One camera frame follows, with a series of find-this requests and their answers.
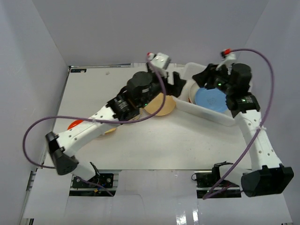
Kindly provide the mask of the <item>cream round plate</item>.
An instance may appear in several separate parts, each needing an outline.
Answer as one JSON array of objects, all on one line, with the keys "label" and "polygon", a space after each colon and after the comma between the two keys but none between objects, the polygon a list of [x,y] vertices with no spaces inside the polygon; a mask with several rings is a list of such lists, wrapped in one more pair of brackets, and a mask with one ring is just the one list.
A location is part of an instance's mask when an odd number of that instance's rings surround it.
[{"label": "cream round plate", "polygon": [[198,84],[197,83],[193,83],[192,85],[191,85],[191,87],[189,88],[189,92],[188,92],[188,100],[189,100],[189,102],[190,103],[192,103],[192,104],[196,104],[195,103],[195,96],[196,96],[196,93],[198,92],[198,90],[199,90],[199,86],[198,86]]}]

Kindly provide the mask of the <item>blue round plate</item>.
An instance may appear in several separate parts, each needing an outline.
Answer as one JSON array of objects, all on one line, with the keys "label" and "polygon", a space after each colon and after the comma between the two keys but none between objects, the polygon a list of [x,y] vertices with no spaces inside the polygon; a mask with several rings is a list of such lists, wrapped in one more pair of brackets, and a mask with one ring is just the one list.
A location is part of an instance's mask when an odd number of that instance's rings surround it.
[{"label": "blue round plate", "polygon": [[195,94],[195,104],[218,113],[224,113],[227,110],[226,95],[218,89],[207,90],[199,88]]}]

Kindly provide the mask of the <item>yellow square panda plate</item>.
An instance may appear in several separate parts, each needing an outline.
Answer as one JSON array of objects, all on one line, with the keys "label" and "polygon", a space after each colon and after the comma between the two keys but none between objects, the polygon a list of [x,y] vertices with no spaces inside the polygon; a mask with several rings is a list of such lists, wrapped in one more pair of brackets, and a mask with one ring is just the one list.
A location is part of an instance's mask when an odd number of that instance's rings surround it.
[{"label": "yellow square panda plate", "polygon": [[97,138],[101,138],[102,136],[105,136],[105,135],[109,135],[109,134],[112,134],[114,131],[116,131],[116,128],[111,128],[110,130],[104,132],[103,134],[99,135]]}]

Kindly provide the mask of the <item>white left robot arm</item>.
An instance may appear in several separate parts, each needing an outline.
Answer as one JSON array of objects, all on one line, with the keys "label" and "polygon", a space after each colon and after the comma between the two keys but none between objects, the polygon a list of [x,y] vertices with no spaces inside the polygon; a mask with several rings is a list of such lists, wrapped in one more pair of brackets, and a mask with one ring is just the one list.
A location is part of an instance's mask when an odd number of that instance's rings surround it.
[{"label": "white left robot arm", "polygon": [[92,163],[80,163],[75,154],[93,139],[105,134],[112,128],[122,124],[132,123],[140,109],[150,103],[163,91],[169,96],[178,97],[186,80],[180,78],[178,72],[173,73],[173,84],[161,75],[153,72],[139,71],[127,81],[116,97],[109,100],[88,121],[55,134],[48,133],[45,138],[48,152],[58,175],[73,174],[83,179],[88,187],[94,187],[99,182],[99,175]]}]

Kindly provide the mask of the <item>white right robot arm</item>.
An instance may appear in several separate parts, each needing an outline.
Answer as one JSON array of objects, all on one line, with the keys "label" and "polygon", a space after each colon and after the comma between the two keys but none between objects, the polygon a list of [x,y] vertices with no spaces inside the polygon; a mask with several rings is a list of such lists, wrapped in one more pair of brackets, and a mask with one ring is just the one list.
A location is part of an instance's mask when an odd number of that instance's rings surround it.
[{"label": "white right robot arm", "polygon": [[234,63],[209,64],[193,80],[201,88],[218,89],[226,95],[226,105],[239,126],[246,149],[235,163],[222,162],[212,168],[213,187],[222,187],[228,181],[238,185],[248,197],[275,195],[284,191],[294,177],[291,167],[285,167],[276,155],[267,136],[264,119],[256,97],[249,91],[251,68]]}]

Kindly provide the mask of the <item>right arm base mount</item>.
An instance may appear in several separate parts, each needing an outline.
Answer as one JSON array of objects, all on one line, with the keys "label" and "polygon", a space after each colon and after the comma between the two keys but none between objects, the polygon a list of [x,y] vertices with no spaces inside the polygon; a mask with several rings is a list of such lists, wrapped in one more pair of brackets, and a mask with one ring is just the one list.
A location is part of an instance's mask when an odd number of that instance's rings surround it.
[{"label": "right arm base mount", "polygon": [[[196,183],[196,194],[198,199],[202,199],[203,196],[209,192],[210,188],[219,180],[220,175],[217,168],[221,165],[230,165],[231,163],[222,162],[215,164],[211,170],[199,170],[195,171],[191,180]],[[213,191],[217,192],[223,188],[226,188],[221,193],[217,193],[211,198],[241,198],[242,191],[240,187],[227,180],[223,180]]]}]

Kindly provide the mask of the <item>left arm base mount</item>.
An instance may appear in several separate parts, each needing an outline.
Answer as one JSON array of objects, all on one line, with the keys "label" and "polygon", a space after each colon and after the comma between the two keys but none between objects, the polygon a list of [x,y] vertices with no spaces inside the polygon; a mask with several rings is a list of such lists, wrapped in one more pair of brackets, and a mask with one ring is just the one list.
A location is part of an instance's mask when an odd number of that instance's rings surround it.
[{"label": "left arm base mount", "polygon": [[100,173],[88,180],[88,183],[75,176],[71,182],[69,196],[113,197],[116,189],[117,181],[115,181],[114,173]]}]

